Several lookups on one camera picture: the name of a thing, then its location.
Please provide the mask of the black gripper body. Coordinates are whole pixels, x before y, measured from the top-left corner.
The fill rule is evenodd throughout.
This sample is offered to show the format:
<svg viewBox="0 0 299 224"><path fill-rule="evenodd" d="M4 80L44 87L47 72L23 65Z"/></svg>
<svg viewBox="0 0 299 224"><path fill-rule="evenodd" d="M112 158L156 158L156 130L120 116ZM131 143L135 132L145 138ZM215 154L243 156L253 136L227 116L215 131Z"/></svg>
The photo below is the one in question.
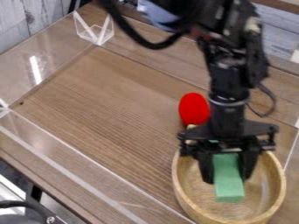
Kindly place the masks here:
<svg viewBox="0 0 299 224"><path fill-rule="evenodd" d="M185 120L184 124L185 130L177 134L181 156L239 153L244 157L256 157L276 149L279 127L268 122L245 120L240 129L213 129L208 121Z"/></svg>

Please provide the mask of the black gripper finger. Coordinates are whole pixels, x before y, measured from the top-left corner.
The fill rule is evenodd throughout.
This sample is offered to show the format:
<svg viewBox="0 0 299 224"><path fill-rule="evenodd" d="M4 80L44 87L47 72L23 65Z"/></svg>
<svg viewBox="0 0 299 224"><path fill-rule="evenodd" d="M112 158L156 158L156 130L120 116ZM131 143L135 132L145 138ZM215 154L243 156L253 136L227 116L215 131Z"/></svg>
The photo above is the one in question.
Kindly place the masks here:
<svg viewBox="0 0 299 224"><path fill-rule="evenodd" d="M237 154L237 168L243 181L247 181L252 175L257 164L259 148L248 145Z"/></svg>
<svg viewBox="0 0 299 224"><path fill-rule="evenodd" d="M212 154L207 151L197 151L195 156L199 162L201 179L207 184L213 184Z"/></svg>

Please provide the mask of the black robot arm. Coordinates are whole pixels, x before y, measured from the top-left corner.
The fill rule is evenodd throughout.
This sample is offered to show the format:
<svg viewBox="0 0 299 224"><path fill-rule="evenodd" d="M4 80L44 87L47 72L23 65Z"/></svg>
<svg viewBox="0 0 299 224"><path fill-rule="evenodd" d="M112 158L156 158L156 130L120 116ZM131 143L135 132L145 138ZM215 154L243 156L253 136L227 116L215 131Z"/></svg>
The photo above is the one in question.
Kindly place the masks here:
<svg viewBox="0 0 299 224"><path fill-rule="evenodd" d="M276 125L245 118L249 90L268 77L263 47L263 25L249 0L139 0L139 10L151 24L171 33L151 42L121 15L115 0L97 0L125 35L144 48L164 49L192 35L203 52L209 73L209 118L177 134L180 153L199 161L201 179L216 182L215 157L237 149L237 174L251 178L257 156L276 147Z"/></svg>

